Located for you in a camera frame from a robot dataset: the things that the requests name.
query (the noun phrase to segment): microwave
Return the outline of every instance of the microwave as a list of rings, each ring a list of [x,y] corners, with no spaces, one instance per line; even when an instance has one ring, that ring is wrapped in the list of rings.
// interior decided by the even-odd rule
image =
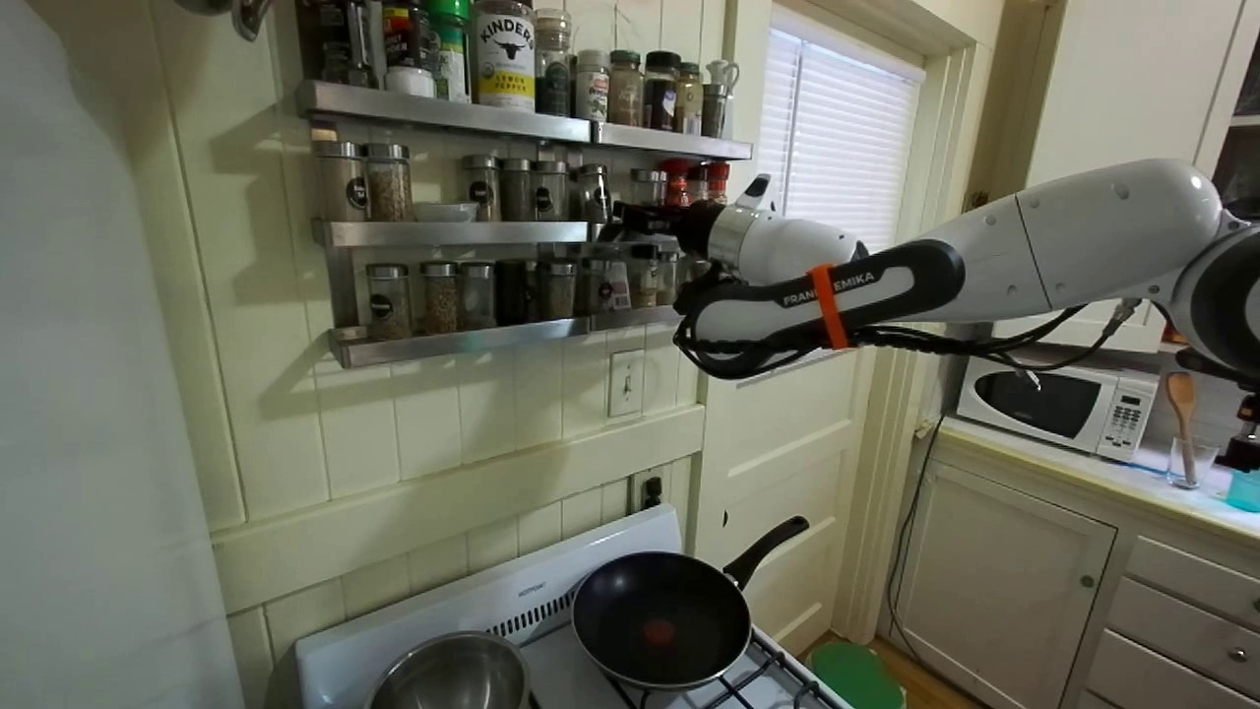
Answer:
[[[1159,372],[1122,365],[1012,371],[974,358],[958,418],[1096,451],[1135,462],[1159,400]]]

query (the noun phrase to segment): cable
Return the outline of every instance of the cable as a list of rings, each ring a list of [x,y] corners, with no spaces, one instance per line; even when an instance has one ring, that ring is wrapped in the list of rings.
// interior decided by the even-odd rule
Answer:
[[[907,504],[907,517],[903,517],[903,525],[899,525],[895,564],[889,564],[889,575],[886,575],[886,581],[883,581],[883,601],[889,607],[889,625],[895,625],[895,632],[907,642],[907,648],[915,653],[915,660],[920,660],[920,653],[919,653],[919,646],[911,642],[911,632],[907,632],[907,625],[903,625],[903,613],[899,613],[903,564],[907,564],[907,551],[911,551],[911,533],[915,533],[915,517],[919,517],[919,504],[920,504],[920,489],[927,489],[927,477],[928,477],[928,462],[932,462],[941,425],[944,425],[944,413],[937,418],[937,425],[932,425],[932,433],[928,433],[928,443],[920,449],[919,477],[915,477],[915,489],[911,489],[911,504]]]

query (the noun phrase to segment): black frying pan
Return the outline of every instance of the black frying pan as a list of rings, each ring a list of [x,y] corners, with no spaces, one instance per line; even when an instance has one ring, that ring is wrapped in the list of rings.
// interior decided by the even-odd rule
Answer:
[[[668,693],[700,686],[749,646],[743,581],[757,564],[809,529],[802,517],[785,520],[725,571],[668,551],[609,558],[579,581],[579,642],[631,686]]]

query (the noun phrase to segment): stainless steel pot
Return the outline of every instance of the stainless steel pot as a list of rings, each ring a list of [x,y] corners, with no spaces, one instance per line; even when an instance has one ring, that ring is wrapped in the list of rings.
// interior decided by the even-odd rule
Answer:
[[[491,632],[444,632],[402,653],[381,677],[373,709],[529,709],[515,648]]]

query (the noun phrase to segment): cabinet drawer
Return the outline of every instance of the cabinet drawer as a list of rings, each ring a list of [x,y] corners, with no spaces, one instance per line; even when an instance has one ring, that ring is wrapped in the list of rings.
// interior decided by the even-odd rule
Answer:
[[[1260,695],[1260,632],[1235,625],[1234,618],[1122,579],[1109,607],[1109,625],[1159,653]]]
[[[1159,541],[1139,541],[1139,547],[1131,555],[1131,575],[1260,631],[1260,579],[1255,575],[1209,564],[1202,555],[1188,555],[1180,547],[1164,547]]]
[[[1104,631],[1100,638],[1092,693],[1126,709],[1260,709],[1260,702],[1248,702],[1116,631]]]

